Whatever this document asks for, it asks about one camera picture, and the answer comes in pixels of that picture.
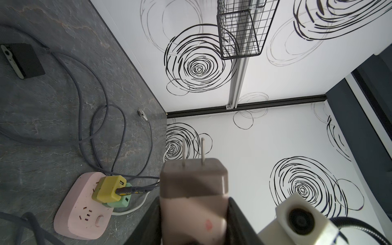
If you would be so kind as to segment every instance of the white cable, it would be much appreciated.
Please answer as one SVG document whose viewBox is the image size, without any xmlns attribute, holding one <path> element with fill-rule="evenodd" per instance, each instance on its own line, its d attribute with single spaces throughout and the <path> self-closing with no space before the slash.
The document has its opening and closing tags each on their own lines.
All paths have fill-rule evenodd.
<svg viewBox="0 0 392 245">
<path fill-rule="evenodd" d="M 171 144 L 169 144 L 169 147 L 168 147 L 167 150 L 165 151 L 165 154 L 163 154 L 163 162 L 165 162 L 165 156 L 166 156 L 167 152 L 169 151 L 170 146 L 171 146 Z M 114 215 L 114 216 L 125 215 L 125 214 L 129 214 L 129 213 L 132 213 L 133 211 L 138 210 L 138 209 L 144 204 L 144 202 L 146 201 L 147 196 L 148 196 L 149 193 L 150 193 L 150 192 L 147 192 L 147 194 L 144 196 L 144 199 L 143 199 L 142 203 L 139 204 L 139 205 L 138 205 L 137 207 L 135 207 L 134 209 L 131 209 L 131 210 L 128 210 L 128 211 L 124 211 L 124 212 L 113 212 L 112 215 Z"/>
<path fill-rule="evenodd" d="M 144 202 L 146 201 L 147 196 L 148 196 L 149 193 L 150 192 L 147 192 L 147 194 L 144 196 L 144 199 L 143 199 L 142 203 L 139 204 L 137 207 L 135 207 L 135 208 L 133 208 L 131 210 L 128 210 L 128 211 L 124 211 L 124 212 L 113 212 L 112 215 L 114 215 L 114 216 L 125 215 L 125 214 L 129 214 L 129 213 L 132 213 L 133 211 L 138 210 L 144 204 Z"/>
<path fill-rule="evenodd" d="M 165 163 L 166 153 L 169 151 L 170 146 L 171 146 L 171 143 L 169 144 L 169 147 L 168 147 L 167 150 L 165 151 L 165 154 L 163 154 L 163 163 Z"/>
</svg>

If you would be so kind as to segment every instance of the dark gray panel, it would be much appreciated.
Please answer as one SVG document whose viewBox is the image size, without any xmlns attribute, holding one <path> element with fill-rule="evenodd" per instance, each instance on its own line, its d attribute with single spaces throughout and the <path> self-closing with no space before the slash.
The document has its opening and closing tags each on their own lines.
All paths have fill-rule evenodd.
<svg viewBox="0 0 392 245">
<path fill-rule="evenodd" d="M 388 120 L 392 122 L 392 71 L 383 59 L 375 55 L 370 56 L 357 70 Z"/>
<path fill-rule="evenodd" d="M 383 59 L 383 61 L 387 64 L 390 71 L 392 71 L 392 45 L 389 45 L 381 54 L 378 56 Z"/>
<path fill-rule="evenodd" d="M 361 172 L 386 213 L 392 214 L 392 160 L 343 79 L 327 92 L 328 103 Z"/>
<path fill-rule="evenodd" d="M 136 174 L 143 168 L 150 148 L 150 132 L 137 109 L 144 110 L 151 121 L 154 144 L 144 175 L 158 176 L 165 150 L 165 112 L 90 3 L 72 0 L 3 0 L 1 3 L 1 23 L 18 26 L 42 39 L 52 49 L 65 50 L 88 63 L 103 81 L 109 101 L 125 111 L 128 130 L 116 172 Z M 37 47 L 29 38 L 0 27 L 0 43 L 21 42 Z M 23 136 L 59 142 L 75 140 L 78 126 L 75 86 L 52 57 L 40 55 L 39 59 L 46 75 L 21 80 L 0 53 L 0 126 Z M 93 112 L 105 103 L 103 92 L 83 67 L 66 58 L 64 61 L 81 84 L 85 100 L 83 136 L 86 137 Z M 98 154 L 106 169 L 110 169 L 116 156 L 123 131 L 121 113 L 113 108 L 110 116 L 96 139 Z M 77 145 L 35 147 L 0 135 L 0 210 L 18 216 L 31 211 L 44 229 L 67 245 L 123 244 L 159 191 L 152 192 L 136 212 L 112 217 L 107 230 L 97 240 L 70 239 L 53 230 L 53 218 L 68 190 L 80 174 L 91 171 Z M 135 180 L 132 184 L 153 182 Z M 143 196 L 132 195 L 131 207 L 137 206 L 142 199 Z M 0 243 L 13 244 L 14 231 L 13 224 L 1 220 Z M 24 240 L 24 245 L 35 244 L 32 232 L 25 232 Z"/>
</svg>

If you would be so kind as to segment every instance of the plug prong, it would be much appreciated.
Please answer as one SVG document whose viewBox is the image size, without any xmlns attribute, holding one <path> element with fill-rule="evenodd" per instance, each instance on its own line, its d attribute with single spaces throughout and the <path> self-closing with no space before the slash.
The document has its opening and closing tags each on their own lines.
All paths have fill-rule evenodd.
<svg viewBox="0 0 392 245">
<path fill-rule="evenodd" d="M 182 138 L 182 166 L 185 167 L 185 138 Z"/>
<path fill-rule="evenodd" d="M 205 155 L 204 155 L 204 138 L 201 138 L 201 164 L 204 165 Z"/>
</svg>

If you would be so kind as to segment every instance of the camera lens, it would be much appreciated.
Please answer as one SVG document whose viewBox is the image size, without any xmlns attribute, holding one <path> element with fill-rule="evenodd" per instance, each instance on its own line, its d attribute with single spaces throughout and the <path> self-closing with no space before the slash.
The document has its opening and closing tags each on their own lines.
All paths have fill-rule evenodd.
<svg viewBox="0 0 392 245">
<path fill-rule="evenodd" d="M 293 209 L 289 214 L 291 229 L 299 235 L 307 235 L 314 228 L 313 215 L 303 209 Z"/>
</svg>

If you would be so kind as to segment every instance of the black trim strip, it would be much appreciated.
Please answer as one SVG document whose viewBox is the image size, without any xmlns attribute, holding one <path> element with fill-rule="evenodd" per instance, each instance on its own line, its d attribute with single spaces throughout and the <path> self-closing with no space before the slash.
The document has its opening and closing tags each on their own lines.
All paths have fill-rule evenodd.
<svg viewBox="0 0 392 245">
<path fill-rule="evenodd" d="M 278 106 L 286 106 L 286 105 L 299 105 L 299 104 L 307 104 L 307 103 L 314 103 L 314 102 L 323 102 L 326 99 L 327 96 L 325 94 L 321 94 L 321 95 L 296 97 L 296 98 L 289 98 L 289 99 L 282 99 L 282 100 L 268 100 L 268 101 L 254 102 L 254 103 L 239 104 L 236 109 L 231 109 L 231 110 L 226 110 L 226 106 L 223 105 L 223 106 L 208 107 L 208 108 L 201 108 L 201 109 L 168 112 L 167 118 L 200 116 L 200 115 L 207 115 L 207 114 L 225 113 L 225 112 L 232 112 L 232 111 L 245 111 L 245 110 L 278 107 Z"/>
<path fill-rule="evenodd" d="M 110 30 L 109 26 L 107 26 L 106 22 L 103 20 L 102 16 L 99 14 L 98 10 L 95 8 L 94 4 L 91 2 L 91 0 L 89 0 L 90 5 L 93 7 L 93 9 L 95 10 L 95 12 L 98 14 L 99 18 L 102 20 L 103 24 L 106 26 L 106 28 L 108 29 L 108 31 L 110 32 L 110 34 L 112 35 L 112 37 L 114 38 L 114 40 L 116 41 L 116 43 L 118 44 L 118 46 L 121 48 L 121 50 L 123 51 L 123 53 L 125 54 L 125 56 L 127 57 L 127 59 L 129 60 L 129 62 L 131 63 L 131 65 L 133 66 L 133 68 L 135 69 L 135 71 L 138 73 L 139 77 L 142 79 L 142 81 L 144 82 L 144 84 L 146 85 L 146 87 L 148 88 L 148 90 L 151 92 L 152 96 L 155 98 L 156 102 L 158 102 L 158 105 L 162 108 L 162 110 L 165 112 L 165 109 L 162 107 L 161 103 L 159 103 L 158 99 L 155 97 L 154 93 L 151 91 L 150 87 L 147 85 L 147 83 L 144 81 L 143 77 L 140 75 L 139 71 L 136 69 L 136 67 L 133 65 L 131 59 L 128 57 L 127 53 L 125 53 L 124 49 L 122 48 L 122 46 L 120 45 L 120 43 L 117 41 L 117 38 L 113 35 L 112 31 Z"/>
<path fill-rule="evenodd" d="M 385 131 L 387 132 L 390 139 L 392 139 L 392 123 L 389 121 L 387 115 L 381 108 L 380 104 L 378 103 L 377 99 L 374 97 L 372 91 L 369 89 L 368 85 L 366 84 L 365 80 L 363 79 L 362 75 L 359 73 L 357 69 L 353 70 L 351 73 L 356 80 L 357 84 L 361 88 L 363 94 L 365 95 L 367 101 L 369 102 L 370 106 L 374 110 L 374 113 L 377 115 L 378 120 L 380 120 L 382 126 L 384 127 Z"/>
</svg>

